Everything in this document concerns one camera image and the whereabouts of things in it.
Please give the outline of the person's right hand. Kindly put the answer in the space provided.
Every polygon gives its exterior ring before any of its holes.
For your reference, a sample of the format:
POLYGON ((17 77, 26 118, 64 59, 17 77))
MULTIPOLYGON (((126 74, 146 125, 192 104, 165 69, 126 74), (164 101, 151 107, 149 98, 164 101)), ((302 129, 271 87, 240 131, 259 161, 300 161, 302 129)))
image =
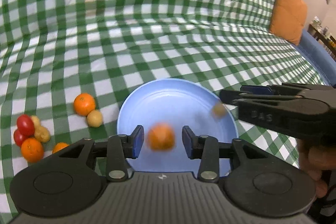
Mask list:
POLYGON ((335 170, 335 147, 312 146, 297 139, 299 167, 314 181, 317 198, 327 194, 327 183, 322 180, 323 170, 335 170))

